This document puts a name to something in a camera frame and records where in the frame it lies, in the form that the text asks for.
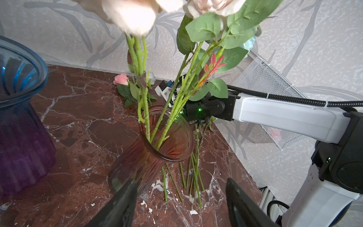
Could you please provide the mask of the peach rose stem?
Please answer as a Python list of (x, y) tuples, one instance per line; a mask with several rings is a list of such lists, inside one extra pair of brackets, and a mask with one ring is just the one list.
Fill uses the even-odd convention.
[(130, 36), (142, 37), (154, 26), (157, 15), (179, 11), (184, 1), (76, 1), (84, 10), (115, 24)]

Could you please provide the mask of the white rose stem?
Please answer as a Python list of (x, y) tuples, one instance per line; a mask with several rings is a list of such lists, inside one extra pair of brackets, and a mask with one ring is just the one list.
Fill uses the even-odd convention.
[(260, 24), (271, 16), (281, 1), (188, 1), (177, 30), (177, 47), (184, 55), (166, 107), (171, 113), (165, 126), (157, 124), (151, 135), (161, 148), (169, 129), (188, 101), (207, 93), (227, 98), (226, 83), (213, 79), (216, 72), (235, 68), (248, 51), (244, 45), (260, 35)]

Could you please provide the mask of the light blue flower stem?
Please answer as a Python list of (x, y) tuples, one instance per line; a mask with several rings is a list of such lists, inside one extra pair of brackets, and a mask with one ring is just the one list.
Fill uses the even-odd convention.
[(155, 84), (156, 80), (157, 79), (156, 79), (155, 75), (153, 74), (153, 72), (150, 72), (148, 74), (148, 78), (147, 78), (147, 85), (149, 87), (152, 87)]

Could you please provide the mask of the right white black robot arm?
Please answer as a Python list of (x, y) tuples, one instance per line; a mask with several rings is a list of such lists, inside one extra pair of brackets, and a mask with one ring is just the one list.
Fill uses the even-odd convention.
[(233, 227), (332, 227), (363, 194), (362, 101), (327, 102), (230, 86), (228, 98), (193, 98), (188, 120), (214, 116), (282, 129), (316, 140), (305, 182), (276, 220), (229, 178), (226, 198)]

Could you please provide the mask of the blue purple glass vase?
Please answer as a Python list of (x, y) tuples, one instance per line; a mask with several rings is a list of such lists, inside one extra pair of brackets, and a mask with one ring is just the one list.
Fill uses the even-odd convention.
[(38, 54), (1, 37), (1, 196), (36, 184), (55, 164), (56, 148), (30, 103), (48, 76)]

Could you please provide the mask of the small pink rose stem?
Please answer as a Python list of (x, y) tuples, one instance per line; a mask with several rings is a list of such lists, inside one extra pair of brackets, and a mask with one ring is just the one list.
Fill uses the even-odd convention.
[(114, 77), (113, 84), (116, 86), (118, 93), (125, 98), (125, 107), (129, 107), (134, 104), (134, 98), (130, 91), (129, 78), (126, 74), (120, 74)]

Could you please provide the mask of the aluminium front rail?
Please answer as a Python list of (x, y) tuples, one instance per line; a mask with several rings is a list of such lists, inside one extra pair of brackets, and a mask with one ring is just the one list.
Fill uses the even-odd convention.
[(260, 191), (263, 194), (263, 198), (262, 201), (260, 202), (260, 209), (267, 214), (267, 206), (271, 201), (274, 201), (276, 199), (276, 197), (273, 195), (273, 193), (271, 192), (271, 190), (265, 186), (263, 188), (260, 188)]

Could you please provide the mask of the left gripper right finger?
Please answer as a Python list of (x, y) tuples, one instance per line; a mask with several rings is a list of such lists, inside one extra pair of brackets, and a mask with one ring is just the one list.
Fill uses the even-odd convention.
[(226, 200), (232, 227), (277, 226), (232, 178), (227, 179)]

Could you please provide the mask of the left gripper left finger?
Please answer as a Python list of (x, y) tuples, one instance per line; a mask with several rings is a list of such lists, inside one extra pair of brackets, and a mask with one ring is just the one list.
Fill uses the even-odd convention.
[(86, 224), (87, 227), (130, 227), (137, 202), (138, 184), (129, 180)]

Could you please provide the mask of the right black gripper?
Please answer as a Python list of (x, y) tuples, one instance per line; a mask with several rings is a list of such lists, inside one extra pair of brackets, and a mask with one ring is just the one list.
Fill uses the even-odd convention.
[(228, 98), (218, 98), (207, 93), (199, 101), (187, 101), (181, 115), (189, 122), (209, 120), (211, 117), (232, 121), (236, 99), (236, 91), (229, 90)]

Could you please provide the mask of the pink white flower bunch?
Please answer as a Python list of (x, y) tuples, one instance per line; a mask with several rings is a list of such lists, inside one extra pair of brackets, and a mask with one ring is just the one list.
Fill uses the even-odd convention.
[(210, 117), (206, 120), (196, 121), (194, 123), (194, 139), (196, 146), (188, 160), (187, 172), (183, 171), (183, 164), (179, 162), (179, 170), (182, 180), (182, 186), (187, 190), (188, 195), (198, 201), (199, 208), (202, 208), (201, 193), (205, 191), (205, 187), (202, 181), (200, 168), (199, 168), (199, 156), (200, 150), (205, 140), (206, 132), (209, 130), (214, 131), (212, 124), (216, 120), (216, 117)]

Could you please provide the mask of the red glass vase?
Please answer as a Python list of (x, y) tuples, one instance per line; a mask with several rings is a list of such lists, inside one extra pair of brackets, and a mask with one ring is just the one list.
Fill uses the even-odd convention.
[(144, 124), (140, 124), (139, 137), (115, 160), (108, 175), (108, 184), (113, 194), (132, 179), (138, 184), (138, 195), (141, 196), (159, 177), (165, 162), (181, 162), (191, 156), (194, 150), (192, 127), (182, 114), (177, 115), (166, 139), (156, 149), (170, 113), (171, 110), (167, 109), (152, 142), (146, 138)]

